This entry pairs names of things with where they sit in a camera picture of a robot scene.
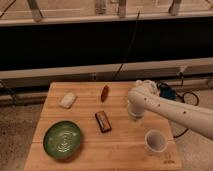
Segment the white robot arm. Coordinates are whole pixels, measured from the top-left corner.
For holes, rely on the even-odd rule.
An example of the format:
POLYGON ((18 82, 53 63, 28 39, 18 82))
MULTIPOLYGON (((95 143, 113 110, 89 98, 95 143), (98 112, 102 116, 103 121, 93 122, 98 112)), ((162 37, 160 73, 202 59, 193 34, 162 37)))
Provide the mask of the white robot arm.
POLYGON ((144 86, 132 88, 127 98, 129 111, 135 117, 140 117, 145 110, 148 110, 213 140, 212 109, 159 97, 144 86))

